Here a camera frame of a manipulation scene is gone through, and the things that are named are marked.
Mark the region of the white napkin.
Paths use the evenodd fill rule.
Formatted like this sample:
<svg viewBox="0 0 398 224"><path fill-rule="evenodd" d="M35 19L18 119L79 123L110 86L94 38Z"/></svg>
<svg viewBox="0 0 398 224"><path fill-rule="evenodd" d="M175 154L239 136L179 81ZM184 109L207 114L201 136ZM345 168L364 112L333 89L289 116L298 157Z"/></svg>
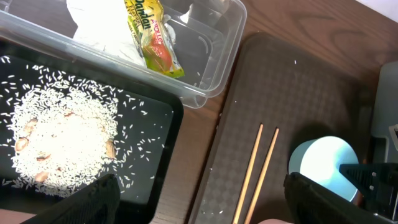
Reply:
<svg viewBox="0 0 398 224"><path fill-rule="evenodd" d="M146 67L127 22L124 0L67 0L67 9L78 28L73 39L96 50ZM166 25L172 43L175 35Z"/></svg>

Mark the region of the rice and food scraps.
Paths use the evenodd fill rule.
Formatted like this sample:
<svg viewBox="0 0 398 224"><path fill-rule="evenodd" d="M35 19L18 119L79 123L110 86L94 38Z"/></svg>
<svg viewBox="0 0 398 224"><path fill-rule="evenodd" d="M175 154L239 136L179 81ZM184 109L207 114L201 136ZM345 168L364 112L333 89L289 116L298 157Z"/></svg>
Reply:
<svg viewBox="0 0 398 224"><path fill-rule="evenodd" d="M95 80L1 57L1 186L68 197L114 174L146 199L172 109Z"/></svg>

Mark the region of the yellow snack wrapper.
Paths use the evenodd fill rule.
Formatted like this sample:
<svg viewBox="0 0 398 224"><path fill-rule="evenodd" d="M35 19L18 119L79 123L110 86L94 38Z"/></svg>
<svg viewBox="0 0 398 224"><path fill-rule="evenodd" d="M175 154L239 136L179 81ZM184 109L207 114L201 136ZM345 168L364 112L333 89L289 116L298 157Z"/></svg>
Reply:
<svg viewBox="0 0 398 224"><path fill-rule="evenodd" d="M171 78L185 72L177 60L159 0L124 0L127 22L146 67Z"/></svg>

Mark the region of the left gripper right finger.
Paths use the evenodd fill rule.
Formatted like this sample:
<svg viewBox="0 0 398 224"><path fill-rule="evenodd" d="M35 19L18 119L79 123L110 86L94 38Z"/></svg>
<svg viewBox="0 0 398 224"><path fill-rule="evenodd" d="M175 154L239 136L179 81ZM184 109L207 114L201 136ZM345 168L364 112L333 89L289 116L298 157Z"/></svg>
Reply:
<svg viewBox="0 0 398 224"><path fill-rule="evenodd" d="M285 176L284 195L295 223L391 223L390 220L365 211L298 172Z"/></svg>

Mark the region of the light blue bowl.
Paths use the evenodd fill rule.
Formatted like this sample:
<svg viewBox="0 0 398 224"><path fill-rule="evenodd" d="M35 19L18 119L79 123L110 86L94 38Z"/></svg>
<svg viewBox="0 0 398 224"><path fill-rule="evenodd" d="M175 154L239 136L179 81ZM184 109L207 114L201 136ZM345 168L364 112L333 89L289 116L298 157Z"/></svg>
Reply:
<svg viewBox="0 0 398 224"><path fill-rule="evenodd" d="M325 136L301 143L289 159L288 173L298 172L352 202L357 188L340 173L342 164L358 164L353 148L343 139Z"/></svg>

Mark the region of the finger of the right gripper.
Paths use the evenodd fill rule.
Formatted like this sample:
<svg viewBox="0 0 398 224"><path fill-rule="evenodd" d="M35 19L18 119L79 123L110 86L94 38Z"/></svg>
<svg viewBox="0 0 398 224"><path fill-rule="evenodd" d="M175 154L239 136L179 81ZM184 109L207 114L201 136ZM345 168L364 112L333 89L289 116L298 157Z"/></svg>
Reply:
<svg viewBox="0 0 398 224"><path fill-rule="evenodd" d="M361 192L368 211L397 220L396 163L342 164L339 172Z"/></svg>

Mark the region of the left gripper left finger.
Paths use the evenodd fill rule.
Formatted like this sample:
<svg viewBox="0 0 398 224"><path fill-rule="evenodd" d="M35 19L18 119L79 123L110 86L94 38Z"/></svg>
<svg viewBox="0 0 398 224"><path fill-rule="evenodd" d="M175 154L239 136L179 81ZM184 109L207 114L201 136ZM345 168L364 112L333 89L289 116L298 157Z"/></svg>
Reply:
<svg viewBox="0 0 398 224"><path fill-rule="evenodd" d="M113 224L119 202L117 178L107 174L23 224Z"/></svg>

